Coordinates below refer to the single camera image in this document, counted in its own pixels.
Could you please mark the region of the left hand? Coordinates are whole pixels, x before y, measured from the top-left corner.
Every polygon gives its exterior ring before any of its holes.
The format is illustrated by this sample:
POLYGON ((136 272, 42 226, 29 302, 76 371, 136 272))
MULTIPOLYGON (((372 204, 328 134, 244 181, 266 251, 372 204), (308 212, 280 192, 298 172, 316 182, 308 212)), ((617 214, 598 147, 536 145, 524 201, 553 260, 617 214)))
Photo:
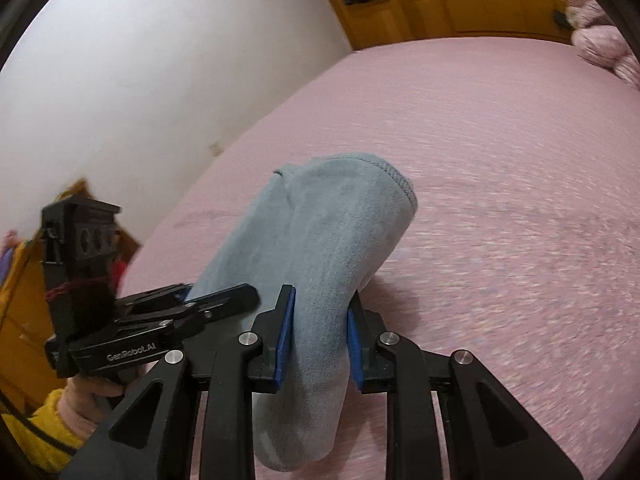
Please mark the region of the left hand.
POLYGON ((68 378, 56 412, 62 423, 78 438, 87 440, 100 422, 111 413, 108 400, 124 396, 153 366, 145 364, 134 370, 134 379, 125 385, 105 377, 78 374, 68 378))

